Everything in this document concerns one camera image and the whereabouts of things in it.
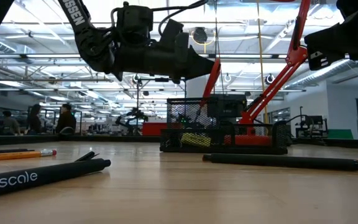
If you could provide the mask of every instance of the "woman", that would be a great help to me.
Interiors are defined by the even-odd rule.
[[[27,134],[39,134],[41,133],[41,121],[38,114],[41,111],[41,105],[36,104],[31,108],[27,122],[29,124],[29,132]]]

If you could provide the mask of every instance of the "yellow pencil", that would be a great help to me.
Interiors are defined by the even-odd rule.
[[[34,152],[8,152],[8,153],[0,153],[0,160],[6,159],[25,159],[25,158],[33,158],[33,157],[41,157],[41,156],[54,156],[56,155],[56,150],[44,149],[42,151],[34,151]]]

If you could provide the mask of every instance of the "metal mesh cage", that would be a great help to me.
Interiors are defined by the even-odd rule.
[[[218,128],[217,98],[182,98],[167,100],[168,129]]]
[[[219,129],[163,129],[163,152],[286,154],[285,125],[232,124]]]

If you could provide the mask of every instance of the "wooden table surface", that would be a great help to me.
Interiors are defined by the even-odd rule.
[[[0,172],[74,161],[103,172],[0,196],[0,223],[358,223],[358,172],[211,164],[156,143],[49,142],[55,157],[0,161]],[[293,146],[296,156],[358,159],[358,149]]]

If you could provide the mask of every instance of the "person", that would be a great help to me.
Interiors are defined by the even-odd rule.
[[[71,127],[75,130],[76,119],[71,113],[71,105],[62,105],[59,120],[57,121],[56,133],[60,133],[64,128]]]
[[[2,112],[4,115],[3,127],[4,134],[13,135],[20,134],[20,125],[16,119],[12,118],[12,113],[10,111]]]
[[[41,121],[38,117],[38,114],[41,111],[41,105],[36,104],[33,107],[31,107],[31,111],[29,114],[29,117],[27,118],[27,122],[29,125],[29,132],[27,134],[39,134],[41,133]]]

